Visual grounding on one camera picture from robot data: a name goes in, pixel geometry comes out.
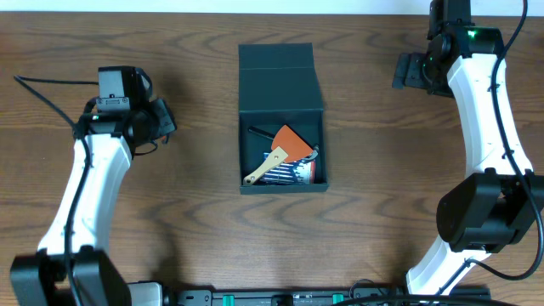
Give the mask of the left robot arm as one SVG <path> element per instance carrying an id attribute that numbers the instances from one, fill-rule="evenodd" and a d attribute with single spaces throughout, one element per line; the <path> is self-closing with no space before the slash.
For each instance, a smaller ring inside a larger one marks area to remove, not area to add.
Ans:
<path id="1" fill-rule="evenodd" d="M 166 143 L 177 126 L 151 79 L 133 66 L 98 69 L 98 96 L 77 122 L 71 176 L 37 251 L 18 255 L 9 276 L 21 305 L 174 305 L 157 281 L 127 283 L 111 262 L 109 236 L 122 181 L 138 148 Z"/>

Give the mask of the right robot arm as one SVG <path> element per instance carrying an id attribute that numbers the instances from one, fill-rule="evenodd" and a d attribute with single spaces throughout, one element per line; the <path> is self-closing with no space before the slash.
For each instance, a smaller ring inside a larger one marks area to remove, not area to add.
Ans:
<path id="1" fill-rule="evenodd" d="M 439 201 L 438 237 L 405 276 L 411 295 L 436 303 L 471 268 L 542 228 L 543 178 L 524 153 L 508 100 L 510 42 L 473 23 L 469 0 L 433 0 L 427 39 L 425 52 L 399 57 L 392 85 L 453 98 L 461 120 L 465 178 Z"/>

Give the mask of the orange scraper wooden handle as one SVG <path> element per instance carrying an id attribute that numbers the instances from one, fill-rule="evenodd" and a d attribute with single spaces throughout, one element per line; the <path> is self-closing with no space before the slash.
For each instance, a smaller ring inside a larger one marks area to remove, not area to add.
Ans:
<path id="1" fill-rule="evenodd" d="M 270 170 L 282 163 L 298 162 L 315 153 L 290 127 L 284 125 L 273 137 L 271 152 L 263 163 L 242 181 L 243 185 L 253 185 Z"/>

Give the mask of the blue screwdriver set package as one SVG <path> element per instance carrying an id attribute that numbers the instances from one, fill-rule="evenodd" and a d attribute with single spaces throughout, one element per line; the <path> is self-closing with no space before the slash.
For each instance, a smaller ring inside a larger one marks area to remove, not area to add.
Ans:
<path id="1" fill-rule="evenodd" d="M 301 160 L 281 163 L 266 172 L 259 179 L 259 182 L 275 185 L 312 184 L 315 180 L 315 160 L 317 156 L 318 152 L 315 150 L 310 156 Z"/>

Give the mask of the black gift box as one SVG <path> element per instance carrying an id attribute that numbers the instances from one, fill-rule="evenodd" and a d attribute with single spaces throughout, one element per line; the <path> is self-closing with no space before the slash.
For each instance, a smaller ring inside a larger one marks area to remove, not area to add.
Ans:
<path id="1" fill-rule="evenodd" d="M 310 43 L 241 44 L 239 52 L 239 164 L 245 178 L 272 151 L 271 139 L 251 133 L 257 128 L 275 135 L 287 125 L 317 149 L 311 183 L 259 181 L 240 186 L 243 195 L 324 192 L 328 189 L 324 103 Z"/>

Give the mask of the small claw hammer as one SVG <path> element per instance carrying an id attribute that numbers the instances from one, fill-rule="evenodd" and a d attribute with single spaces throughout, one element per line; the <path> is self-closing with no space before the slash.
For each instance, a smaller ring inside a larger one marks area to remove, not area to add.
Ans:
<path id="1" fill-rule="evenodd" d="M 253 134 L 256 134 L 257 136 L 259 137 L 262 137 L 262 138 L 265 138 L 265 139 L 268 139 L 268 140 L 271 140 L 273 141 L 274 140 L 274 137 L 275 135 L 272 134 L 272 133 L 269 133 L 269 132 L 266 132 L 262 129 L 259 129 L 257 127 L 253 127 L 253 126 L 250 126 L 247 131 L 249 133 L 253 133 Z M 314 147 L 313 147 L 313 152 L 311 155 L 309 156 L 306 156 L 303 158 L 303 161 L 304 162 L 311 162 L 313 160 L 316 159 L 316 157 L 319 155 L 319 146 L 316 144 Z"/>

